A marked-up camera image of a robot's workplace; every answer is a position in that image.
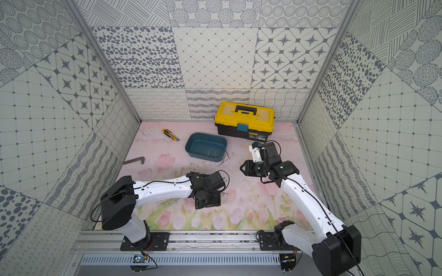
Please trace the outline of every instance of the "toolbox handle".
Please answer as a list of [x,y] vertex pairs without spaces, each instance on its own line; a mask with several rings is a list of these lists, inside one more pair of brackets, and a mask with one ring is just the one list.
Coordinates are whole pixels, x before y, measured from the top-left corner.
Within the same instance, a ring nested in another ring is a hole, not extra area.
[[238,110],[244,110],[244,111],[250,111],[253,112],[253,115],[256,115],[256,111],[258,110],[256,107],[249,107],[249,106],[236,106],[235,112],[238,112]]

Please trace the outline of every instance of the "blue plastic tray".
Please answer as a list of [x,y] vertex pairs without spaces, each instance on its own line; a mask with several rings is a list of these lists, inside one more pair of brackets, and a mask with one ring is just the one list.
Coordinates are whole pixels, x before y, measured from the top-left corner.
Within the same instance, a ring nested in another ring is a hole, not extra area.
[[[227,148],[227,140],[224,137],[195,132],[187,140],[186,152],[195,158],[200,158],[213,162],[221,162],[224,158],[225,149]],[[218,155],[214,157],[214,151],[218,151]]]

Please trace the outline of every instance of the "yellow toolbox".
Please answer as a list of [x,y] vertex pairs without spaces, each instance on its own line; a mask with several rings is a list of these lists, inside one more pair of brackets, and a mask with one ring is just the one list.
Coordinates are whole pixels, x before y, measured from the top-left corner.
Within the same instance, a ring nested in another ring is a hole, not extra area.
[[215,117],[218,134],[267,141],[273,132],[274,111],[271,108],[222,102]]

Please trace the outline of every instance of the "toolbox lid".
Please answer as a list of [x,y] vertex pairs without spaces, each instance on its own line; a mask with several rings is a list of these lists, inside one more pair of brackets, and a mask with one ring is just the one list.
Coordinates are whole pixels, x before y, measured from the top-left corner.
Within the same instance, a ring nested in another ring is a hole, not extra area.
[[222,102],[215,116],[215,124],[234,127],[243,124],[248,125],[248,129],[273,132],[274,111],[266,107]]

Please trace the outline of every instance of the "yellow utility knife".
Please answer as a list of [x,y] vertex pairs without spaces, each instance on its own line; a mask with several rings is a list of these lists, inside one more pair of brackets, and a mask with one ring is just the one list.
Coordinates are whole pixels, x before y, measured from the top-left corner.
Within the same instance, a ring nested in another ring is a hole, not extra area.
[[179,141],[179,138],[177,136],[175,136],[175,134],[173,134],[172,132],[170,132],[167,129],[163,129],[162,132],[169,137],[170,139],[174,140],[174,141]]

